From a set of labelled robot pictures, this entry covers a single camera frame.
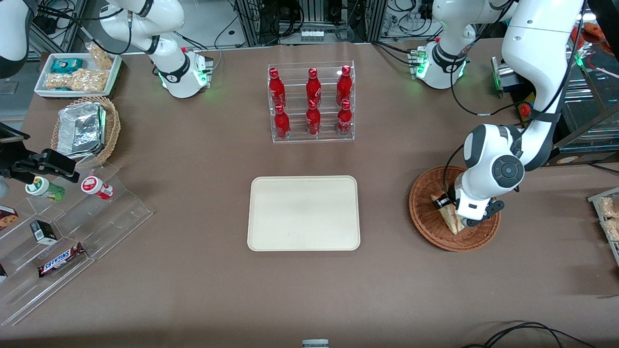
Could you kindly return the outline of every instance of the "white tray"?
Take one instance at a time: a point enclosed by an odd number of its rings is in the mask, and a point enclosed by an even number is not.
[[[99,69],[99,67],[95,64],[95,61],[90,56],[90,53],[52,53],[47,58],[43,69],[41,69],[41,75],[39,75],[39,80],[37,81],[37,85],[35,86],[36,94],[40,95],[41,97],[47,98],[82,98],[104,97],[111,93],[112,87],[114,87],[114,81],[116,80],[116,76],[118,75],[118,71],[120,70],[120,65],[123,62],[120,56],[114,56],[112,68],[110,69],[110,77],[108,78],[108,82],[105,84],[103,92],[101,93],[84,92],[81,90],[56,90],[45,87],[45,80],[47,79],[47,74],[49,74],[51,71],[51,66],[54,63],[54,60],[67,58],[83,59],[84,65],[82,65],[82,68],[84,69]]]
[[[260,176],[251,183],[249,249],[352,251],[360,242],[352,176]]]

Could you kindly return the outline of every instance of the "wicker basket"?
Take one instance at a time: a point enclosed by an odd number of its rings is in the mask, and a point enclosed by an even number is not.
[[[105,108],[105,148],[97,155],[97,160],[100,163],[105,162],[108,157],[114,151],[116,147],[116,141],[118,140],[118,134],[120,133],[120,119],[118,118],[118,112],[114,107],[114,104],[106,97],[84,97],[75,100],[71,103],[80,104],[85,102],[99,102]],[[51,136],[51,148],[56,150],[58,148],[58,129],[60,128],[60,118],[56,122],[54,128],[54,134]]]
[[[449,251],[471,251],[488,244],[501,222],[501,212],[475,227],[467,227],[454,235],[441,213],[434,207],[430,195],[443,192],[444,166],[434,167],[421,174],[410,190],[409,210],[419,232],[432,244]],[[449,166],[447,182],[452,183],[464,168]]]

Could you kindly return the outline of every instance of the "chocolate bar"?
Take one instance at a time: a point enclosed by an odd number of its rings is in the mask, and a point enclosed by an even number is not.
[[[69,261],[74,259],[76,256],[80,254],[84,254],[86,251],[82,247],[81,243],[78,243],[71,247],[71,249],[63,252],[62,254],[56,256],[53,260],[46,263],[43,267],[38,268],[39,278],[45,277],[48,274],[52,273],[67,264]]]

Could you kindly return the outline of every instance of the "red emergency stop button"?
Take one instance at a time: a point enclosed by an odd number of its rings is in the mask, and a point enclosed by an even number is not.
[[[527,103],[520,104],[518,108],[521,117],[529,117],[531,115],[531,106]]]

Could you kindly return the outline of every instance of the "plastic tray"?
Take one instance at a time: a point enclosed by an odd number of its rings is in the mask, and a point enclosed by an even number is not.
[[[251,183],[249,249],[352,251],[360,242],[352,176],[261,176]]]
[[[120,70],[120,65],[123,62],[120,56],[114,56],[114,61],[112,62],[112,68],[110,69],[110,77],[108,78],[108,83],[105,84],[105,88],[101,93],[84,92],[79,90],[56,90],[45,87],[45,80],[47,79],[47,75],[51,71],[51,66],[54,63],[54,60],[66,58],[81,58],[84,60],[82,68],[99,69],[99,67],[95,64],[95,61],[90,56],[90,53],[52,53],[47,58],[47,61],[45,62],[45,65],[41,70],[41,75],[39,75],[37,85],[35,86],[36,94],[45,98],[104,97],[111,93],[112,87],[114,87],[114,81],[116,80],[116,76],[118,75],[118,71]]]
[[[349,65],[352,68],[350,77],[352,79],[352,90],[350,92],[350,111],[352,120],[350,132],[345,136],[340,136],[335,131],[337,124],[337,113],[340,107],[335,103],[337,91],[337,81],[342,74],[342,66]],[[276,67],[279,76],[284,82],[286,91],[286,114],[290,118],[290,137],[280,139],[275,130],[275,105],[269,93],[269,69]],[[308,81],[308,69],[315,67],[318,70],[318,79],[322,84],[321,104],[318,110],[321,114],[320,133],[311,136],[307,132],[307,121],[305,113],[308,110],[307,94],[305,84]],[[334,61],[318,63],[288,63],[288,64],[269,64],[266,71],[267,75],[267,98],[269,99],[269,117],[271,118],[271,138],[276,143],[286,142],[313,142],[313,141],[351,141],[355,139],[355,62],[354,61]]]
[[[148,219],[150,212],[142,201],[128,191],[108,163],[86,157],[76,165],[83,179],[101,178],[114,188],[114,195],[102,200],[82,192],[79,184],[57,178],[54,184],[65,188],[62,200],[51,202],[42,197],[24,199],[15,210],[19,221],[10,230],[0,232],[0,264],[8,278],[0,282],[0,323],[15,325],[37,306],[65,286],[86,267],[103,257],[116,244]],[[29,224],[42,220],[52,225],[58,242],[37,244]],[[72,260],[58,272],[38,277],[37,267],[81,242],[86,254]]]
[[[606,239],[608,240],[610,249],[613,252],[613,255],[615,257],[615,261],[619,265],[619,242],[616,242],[610,239],[610,235],[606,231],[606,227],[604,227],[604,224],[603,224],[603,221],[606,221],[608,219],[604,217],[604,215],[602,214],[602,210],[600,209],[600,206],[598,204],[600,198],[612,196],[614,193],[619,193],[619,188],[611,189],[609,191],[596,194],[593,197],[587,198],[587,200],[593,203],[593,207],[595,208],[595,211],[597,212],[597,216],[600,219],[600,226],[602,226],[602,230],[604,230],[604,234],[606,235]]]

